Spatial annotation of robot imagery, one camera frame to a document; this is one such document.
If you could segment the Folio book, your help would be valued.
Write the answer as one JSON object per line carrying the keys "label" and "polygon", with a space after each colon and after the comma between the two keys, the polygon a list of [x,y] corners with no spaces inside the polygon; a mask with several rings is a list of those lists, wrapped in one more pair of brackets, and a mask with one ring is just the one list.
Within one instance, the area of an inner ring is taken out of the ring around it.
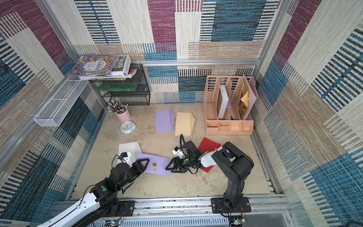
{"label": "Folio book", "polygon": [[118,56],[119,59],[112,69],[111,73],[106,76],[77,76],[81,80],[91,80],[91,79],[119,79],[119,78],[132,78],[137,69],[132,69],[130,67],[131,59],[129,55]]}

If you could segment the pink pen cup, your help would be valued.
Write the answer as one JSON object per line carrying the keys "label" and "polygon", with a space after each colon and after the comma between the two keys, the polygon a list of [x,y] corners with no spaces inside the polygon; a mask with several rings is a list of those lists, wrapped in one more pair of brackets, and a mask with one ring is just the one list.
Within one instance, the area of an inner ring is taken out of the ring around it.
{"label": "pink pen cup", "polygon": [[128,109],[123,113],[116,113],[115,115],[118,118],[120,124],[122,124],[122,123],[124,123],[126,121],[131,121],[132,120]]}

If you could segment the white envelope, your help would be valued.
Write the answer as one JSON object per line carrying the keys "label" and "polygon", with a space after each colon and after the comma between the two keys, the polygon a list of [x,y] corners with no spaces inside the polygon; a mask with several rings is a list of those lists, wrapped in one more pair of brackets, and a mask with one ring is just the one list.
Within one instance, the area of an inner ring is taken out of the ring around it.
{"label": "white envelope", "polygon": [[137,153],[142,153],[138,142],[123,143],[119,145],[118,155],[135,159]]}

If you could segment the pens in cup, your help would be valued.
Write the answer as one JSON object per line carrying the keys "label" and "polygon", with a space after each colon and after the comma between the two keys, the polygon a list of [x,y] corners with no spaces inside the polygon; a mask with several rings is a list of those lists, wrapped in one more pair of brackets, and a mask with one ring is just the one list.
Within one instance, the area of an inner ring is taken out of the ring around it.
{"label": "pens in cup", "polygon": [[107,104],[107,110],[116,114],[123,114],[128,110],[128,104],[123,105],[118,97],[110,100]]}

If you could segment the yellow paper sheet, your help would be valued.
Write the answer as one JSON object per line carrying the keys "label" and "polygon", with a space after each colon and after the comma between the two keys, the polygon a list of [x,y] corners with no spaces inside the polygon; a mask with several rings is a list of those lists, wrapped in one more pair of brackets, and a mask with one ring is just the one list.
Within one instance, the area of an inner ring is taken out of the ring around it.
{"label": "yellow paper sheet", "polygon": [[246,108],[249,107],[249,92],[248,91],[241,97],[240,101],[245,105]]}

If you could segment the cream envelope with seal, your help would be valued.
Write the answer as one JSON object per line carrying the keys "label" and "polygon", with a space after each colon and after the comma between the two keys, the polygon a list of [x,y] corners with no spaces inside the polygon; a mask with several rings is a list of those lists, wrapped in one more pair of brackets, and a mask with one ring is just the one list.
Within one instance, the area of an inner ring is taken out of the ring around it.
{"label": "cream envelope with seal", "polygon": [[175,122],[175,136],[183,134],[191,136],[193,133],[195,118],[192,113],[177,113]]}

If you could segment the green folder on shelf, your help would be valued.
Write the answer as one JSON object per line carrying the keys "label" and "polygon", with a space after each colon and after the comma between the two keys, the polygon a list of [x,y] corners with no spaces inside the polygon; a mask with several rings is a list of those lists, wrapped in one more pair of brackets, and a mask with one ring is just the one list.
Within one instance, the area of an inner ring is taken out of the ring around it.
{"label": "green folder on shelf", "polygon": [[136,91],[139,83],[137,82],[130,82],[130,83],[123,83],[123,82],[105,82],[99,85],[96,88],[98,92],[133,92]]}

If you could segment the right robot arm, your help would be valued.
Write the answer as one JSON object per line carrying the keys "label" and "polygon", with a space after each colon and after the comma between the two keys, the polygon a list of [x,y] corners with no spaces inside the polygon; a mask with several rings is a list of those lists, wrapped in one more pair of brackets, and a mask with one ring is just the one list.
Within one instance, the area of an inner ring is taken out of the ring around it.
{"label": "right robot arm", "polygon": [[180,138],[180,146],[173,150],[175,157],[165,167],[172,173],[197,174],[198,170],[218,166],[227,177],[227,189],[220,202],[219,210],[232,213],[241,208],[243,190],[247,177],[254,168],[252,159],[231,142],[226,142],[219,148],[200,152],[192,141],[185,142]]}

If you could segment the lilac envelope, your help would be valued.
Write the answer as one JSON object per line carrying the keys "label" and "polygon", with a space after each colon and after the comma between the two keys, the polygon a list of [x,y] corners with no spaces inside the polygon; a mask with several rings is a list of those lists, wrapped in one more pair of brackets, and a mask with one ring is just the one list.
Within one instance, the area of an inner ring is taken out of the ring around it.
{"label": "lilac envelope", "polygon": [[171,109],[156,110],[156,133],[172,131],[175,115]]}
{"label": "lilac envelope", "polygon": [[136,155],[136,160],[139,160],[139,159],[149,159],[149,163],[147,165],[145,173],[162,175],[162,176],[171,176],[172,175],[171,171],[168,171],[165,169],[166,166],[172,160],[171,158],[165,158],[165,157],[161,157],[161,156],[138,153]]}

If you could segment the pink folder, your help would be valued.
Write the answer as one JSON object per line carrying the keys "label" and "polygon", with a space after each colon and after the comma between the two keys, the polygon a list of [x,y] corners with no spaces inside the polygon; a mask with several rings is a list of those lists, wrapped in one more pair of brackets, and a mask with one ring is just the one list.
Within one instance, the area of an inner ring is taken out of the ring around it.
{"label": "pink folder", "polygon": [[248,115],[250,114],[252,107],[254,106],[257,98],[258,98],[258,93],[256,90],[256,83],[255,80],[253,78],[253,76],[246,76],[246,86],[248,88],[248,108],[245,112],[245,114],[243,115],[243,120],[246,120]]}

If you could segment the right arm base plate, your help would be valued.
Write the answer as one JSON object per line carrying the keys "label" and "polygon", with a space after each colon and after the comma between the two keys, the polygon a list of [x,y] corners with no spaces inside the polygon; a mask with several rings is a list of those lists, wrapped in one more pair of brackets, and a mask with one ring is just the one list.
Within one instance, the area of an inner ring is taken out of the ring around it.
{"label": "right arm base plate", "polygon": [[251,212],[250,201],[247,197],[242,197],[237,203],[231,203],[222,197],[214,197],[210,199],[212,212],[214,214],[230,214]]}

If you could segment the red envelope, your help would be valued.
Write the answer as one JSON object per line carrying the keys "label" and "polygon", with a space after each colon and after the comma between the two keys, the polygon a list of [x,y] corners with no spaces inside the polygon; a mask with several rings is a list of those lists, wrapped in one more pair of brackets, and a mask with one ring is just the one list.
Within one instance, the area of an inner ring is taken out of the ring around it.
{"label": "red envelope", "polygon": [[221,144],[216,143],[208,138],[204,138],[201,144],[198,147],[198,150],[201,154],[205,154],[205,156],[201,159],[201,170],[204,172],[209,172],[213,166],[216,165],[216,162],[213,160],[212,155],[216,151],[216,149],[220,148]]}

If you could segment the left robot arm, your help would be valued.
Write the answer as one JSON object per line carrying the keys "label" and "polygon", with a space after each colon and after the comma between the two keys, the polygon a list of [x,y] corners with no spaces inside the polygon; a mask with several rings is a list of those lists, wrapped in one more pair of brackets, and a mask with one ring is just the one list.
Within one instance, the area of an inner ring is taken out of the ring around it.
{"label": "left robot arm", "polygon": [[149,159],[136,160],[131,166],[119,163],[110,176],[98,182],[82,199],[40,224],[41,227],[87,227],[103,217],[118,217],[118,221],[133,215],[135,201],[120,201],[118,193],[124,193],[145,172]]}

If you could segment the white round clock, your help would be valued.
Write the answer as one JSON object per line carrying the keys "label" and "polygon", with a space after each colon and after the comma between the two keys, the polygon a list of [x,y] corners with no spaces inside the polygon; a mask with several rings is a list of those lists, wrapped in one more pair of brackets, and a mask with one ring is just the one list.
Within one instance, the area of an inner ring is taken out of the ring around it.
{"label": "white round clock", "polygon": [[135,129],[136,125],[133,121],[125,121],[120,126],[120,131],[124,134],[131,134]]}

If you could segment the colourful picture book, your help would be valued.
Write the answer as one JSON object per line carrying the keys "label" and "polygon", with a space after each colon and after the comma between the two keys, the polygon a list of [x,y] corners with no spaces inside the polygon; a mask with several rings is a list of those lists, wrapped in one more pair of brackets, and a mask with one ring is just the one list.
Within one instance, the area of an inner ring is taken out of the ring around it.
{"label": "colourful picture book", "polygon": [[68,72],[69,76],[106,76],[111,73],[119,57],[108,55],[81,55]]}

